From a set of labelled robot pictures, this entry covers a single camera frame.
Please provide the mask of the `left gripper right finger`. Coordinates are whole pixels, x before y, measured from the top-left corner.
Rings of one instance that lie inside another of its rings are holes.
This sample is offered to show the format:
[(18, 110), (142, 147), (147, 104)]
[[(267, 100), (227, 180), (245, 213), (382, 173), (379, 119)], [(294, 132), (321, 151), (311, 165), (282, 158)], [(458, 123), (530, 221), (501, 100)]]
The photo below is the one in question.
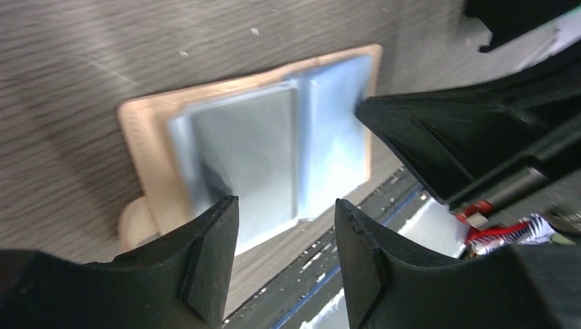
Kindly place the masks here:
[(345, 199), (334, 222), (351, 328), (580, 327), (578, 246), (513, 245), (458, 260)]

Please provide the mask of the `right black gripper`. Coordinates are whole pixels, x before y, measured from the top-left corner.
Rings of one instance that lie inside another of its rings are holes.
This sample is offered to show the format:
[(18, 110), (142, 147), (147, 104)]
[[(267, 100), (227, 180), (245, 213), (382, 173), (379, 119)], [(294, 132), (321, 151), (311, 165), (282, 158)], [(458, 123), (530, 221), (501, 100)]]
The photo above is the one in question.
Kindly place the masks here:
[(580, 42), (465, 88), (372, 97), (357, 118), (437, 200), (475, 199), (488, 226), (529, 213), (580, 222)]

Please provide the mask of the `black VIP credit card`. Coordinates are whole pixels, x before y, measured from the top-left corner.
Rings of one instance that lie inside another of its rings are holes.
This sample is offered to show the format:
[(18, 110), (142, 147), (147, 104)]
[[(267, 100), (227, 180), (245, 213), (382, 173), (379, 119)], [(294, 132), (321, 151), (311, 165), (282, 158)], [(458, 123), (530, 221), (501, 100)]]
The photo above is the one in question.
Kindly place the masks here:
[(189, 105), (168, 122), (194, 213), (237, 196), (237, 254), (297, 222), (296, 98), (284, 81)]

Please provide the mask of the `beige leather card holder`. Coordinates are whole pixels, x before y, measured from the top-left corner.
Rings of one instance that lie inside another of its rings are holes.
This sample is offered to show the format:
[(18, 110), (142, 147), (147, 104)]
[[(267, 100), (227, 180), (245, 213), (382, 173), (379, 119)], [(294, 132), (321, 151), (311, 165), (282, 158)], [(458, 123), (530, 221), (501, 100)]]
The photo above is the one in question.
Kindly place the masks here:
[(369, 44), (291, 62), (251, 75), (158, 93), (122, 103), (118, 120), (136, 168), (144, 196), (130, 202), (119, 218), (121, 251), (136, 249), (155, 234), (164, 235), (195, 218), (183, 179), (178, 173), (167, 122), (185, 106), (213, 97), (266, 86), (291, 73), (369, 55), (371, 77), (366, 95), (375, 94), (382, 60), (382, 46)]

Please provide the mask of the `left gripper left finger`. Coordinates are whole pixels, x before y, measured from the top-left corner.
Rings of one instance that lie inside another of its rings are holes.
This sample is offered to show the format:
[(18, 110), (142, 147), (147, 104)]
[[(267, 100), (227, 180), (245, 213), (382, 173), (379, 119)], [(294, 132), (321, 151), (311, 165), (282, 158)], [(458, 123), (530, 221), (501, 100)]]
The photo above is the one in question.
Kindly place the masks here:
[(109, 263), (1, 251), (2, 328), (220, 328), (239, 225), (227, 196)]

